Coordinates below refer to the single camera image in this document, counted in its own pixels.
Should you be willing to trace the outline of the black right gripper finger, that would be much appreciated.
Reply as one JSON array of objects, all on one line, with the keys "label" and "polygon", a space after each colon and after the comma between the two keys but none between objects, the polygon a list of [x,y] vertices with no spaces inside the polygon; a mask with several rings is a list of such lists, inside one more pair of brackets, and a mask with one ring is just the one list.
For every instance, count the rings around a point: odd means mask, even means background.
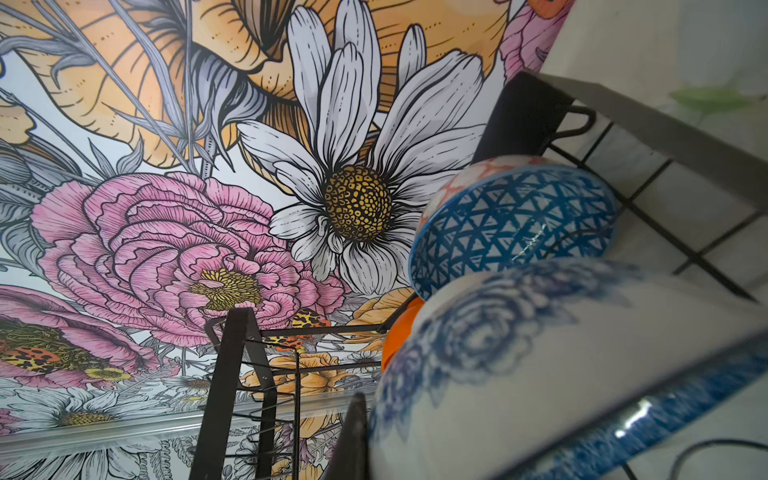
[{"label": "black right gripper finger", "polygon": [[356,393],[344,416],[338,441],[322,479],[367,480],[368,478],[367,403],[362,393]]}]

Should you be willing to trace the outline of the orange plastic bowl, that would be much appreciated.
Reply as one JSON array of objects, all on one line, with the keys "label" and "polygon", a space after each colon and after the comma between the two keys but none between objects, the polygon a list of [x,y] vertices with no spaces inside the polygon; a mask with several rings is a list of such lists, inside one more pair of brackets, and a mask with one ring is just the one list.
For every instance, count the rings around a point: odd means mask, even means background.
[{"label": "orange plastic bowl", "polygon": [[410,337],[412,325],[424,304],[418,295],[413,294],[385,321],[387,331],[382,347],[382,371],[387,370],[396,353]]}]

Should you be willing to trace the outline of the blue floral ceramic bowl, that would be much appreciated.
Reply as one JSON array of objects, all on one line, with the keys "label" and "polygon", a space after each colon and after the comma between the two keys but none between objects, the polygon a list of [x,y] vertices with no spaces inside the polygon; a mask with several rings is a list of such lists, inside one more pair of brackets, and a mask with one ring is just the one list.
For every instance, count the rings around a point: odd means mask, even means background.
[{"label": "blue floral ceramic bowl", "polygon": [[369,420],[375,479],[597,479],[767,371],[767,309],[636,265],[561,258],[424,306]]}]

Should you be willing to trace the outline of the dark blue patterned bowl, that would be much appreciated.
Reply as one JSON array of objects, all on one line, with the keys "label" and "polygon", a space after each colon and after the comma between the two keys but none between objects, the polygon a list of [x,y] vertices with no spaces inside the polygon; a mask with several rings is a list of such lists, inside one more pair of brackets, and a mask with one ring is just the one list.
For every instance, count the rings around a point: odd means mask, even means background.
[{"label": "dark blue patterned bowl", "polygon": [[424,208],[409,256],[423,300],[465,275],[558,257],[600,257],[619,216],[597,176],[539,156],[507,155],[460,170]]}]

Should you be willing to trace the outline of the black metal dish rack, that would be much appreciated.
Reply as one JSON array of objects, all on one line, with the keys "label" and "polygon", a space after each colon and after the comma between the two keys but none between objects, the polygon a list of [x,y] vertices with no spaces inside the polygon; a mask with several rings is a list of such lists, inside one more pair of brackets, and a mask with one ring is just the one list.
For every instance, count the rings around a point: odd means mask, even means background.
[{"label": "black metal dish rack", "polygon": [[[597,83],[523,72],[503,87],[483,135],[479,162],[493,153],[543,153],[556,141],[591,131],[599,115],[608,118],[641,143],[750,204],[757,215],[767,212],[767,163],[696,127]],[[207,321],[205,331],[218,357],[211,375],[211,391],[190,471],[192,479],[218,479],[228,459],[226,443],[237,417],[237,393],[263,394],[259,406],[243,417],[256,424],[256,451],[245,454],[253,478],[270,478],[275,430],[282,425],[277,408],[293,409],[287,425],[300,426],[300,395],[280,394],[274,382],[279,368],[270,365],[268,342],[249,308],[233,308],[224,317]]]}]

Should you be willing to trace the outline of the aluminium corner post left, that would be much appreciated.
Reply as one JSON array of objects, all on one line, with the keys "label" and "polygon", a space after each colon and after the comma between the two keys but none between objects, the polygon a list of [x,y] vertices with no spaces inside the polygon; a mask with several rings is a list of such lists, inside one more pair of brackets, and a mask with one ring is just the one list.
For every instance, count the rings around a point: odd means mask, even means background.
[{"label": "aluminium corner post left", "polygon": [[[302,396],[301,418],[346,412],[353,396],[360,393],[373,402],[371,388]],[[293,418],[293,403],[286,400],[274,410],[278,419]],[[261,402],[242,403],[233,407],[231,426],[249,426],[248,414],[256,413]],[[87,426],[59,427],[46,431],[17,434],[1,438],[1,462],[25,456],[67,455],[99,448],[110,448],[146,439],[163,439],[175,435],[198,433],[204,411],[189,411],[152,418],[106,422]]]}]

